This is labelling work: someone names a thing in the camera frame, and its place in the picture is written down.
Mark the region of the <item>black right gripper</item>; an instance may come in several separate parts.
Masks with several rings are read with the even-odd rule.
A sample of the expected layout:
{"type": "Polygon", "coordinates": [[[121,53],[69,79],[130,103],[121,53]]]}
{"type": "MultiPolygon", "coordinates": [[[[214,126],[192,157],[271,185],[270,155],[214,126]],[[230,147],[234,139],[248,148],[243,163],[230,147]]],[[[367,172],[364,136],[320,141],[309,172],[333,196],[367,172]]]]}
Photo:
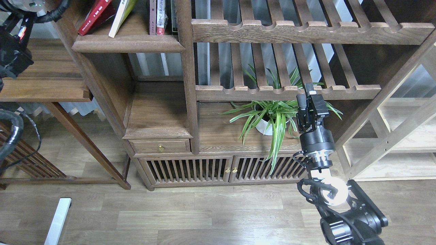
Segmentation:
{"type": "Polygon", "coordinates": [[[298,103],[297,123],[303,154],[315,152],[330,155],[335,151],[333,135],[325,129],[323,119],[329,116],[322,95],[315,95],[313,83],[304,83],[305,94],[296,96],[298,103]]]}

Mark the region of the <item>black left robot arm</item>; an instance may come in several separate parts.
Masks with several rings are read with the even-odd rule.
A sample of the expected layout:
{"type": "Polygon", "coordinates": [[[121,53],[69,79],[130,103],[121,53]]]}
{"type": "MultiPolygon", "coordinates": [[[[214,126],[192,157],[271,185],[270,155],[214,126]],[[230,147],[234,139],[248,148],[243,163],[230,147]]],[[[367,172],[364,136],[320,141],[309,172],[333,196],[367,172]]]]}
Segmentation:
{"type": "MultiPolygon", "coordinates": [[[[17,76],[27,69],[34,62],[32,54],[28,50],[28,42],[34,23],[47,23],[51,21],[57,22],[61,19],[62,14],[70,6],[71,0],[61,0],[59,5],[52,11],[48,11],[45,15],[37,16],[45,5],[44,0],[1,0],[1,11],[9,12],[8,18],[1,24],[0,40],[1,40],[1,53],[0,53],[0,72],[1,72],[1,91],[4,83],[3,78],[9,77],[16,79],[17,76]],[[19,20],[22,20],[18,34],[12,35],[11,31],[15,28],[19,20]]],[[[9,156],[15,149],[19,142],[24,123],[21,116],[15,112],[1,108],[1,120],[8,120],[11,122],[11,133],[5,143],[1,146],[1,162],[9,156]]],[[[41,146],[41,137],[37,130],[35,123],[33,123],[35,131],[39,139],[39,146],[34,152],[27,156],[1,167],[1,173],[11,166],[14,166],[28,157],[37,153],[41,146]]]]}

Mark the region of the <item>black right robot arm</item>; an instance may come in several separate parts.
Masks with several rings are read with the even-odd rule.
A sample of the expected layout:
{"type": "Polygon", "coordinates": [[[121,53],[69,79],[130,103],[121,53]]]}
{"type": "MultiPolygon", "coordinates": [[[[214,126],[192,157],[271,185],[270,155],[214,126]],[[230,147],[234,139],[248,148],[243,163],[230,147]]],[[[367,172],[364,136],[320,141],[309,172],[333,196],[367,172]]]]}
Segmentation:
{"type": "Polygon", "coordinates": [[[313,83],[303,85],[297,95],[297,123],[304,160],[297,160],[308,172],[297,189],[308,203],[316,206],[321,230],[330,245],[383,245],[379,237],[388,219],[354,180],[333,177],[330,155],[335,152],[332,133],[324,127],[329,115],[322,95],[313,83]]]}

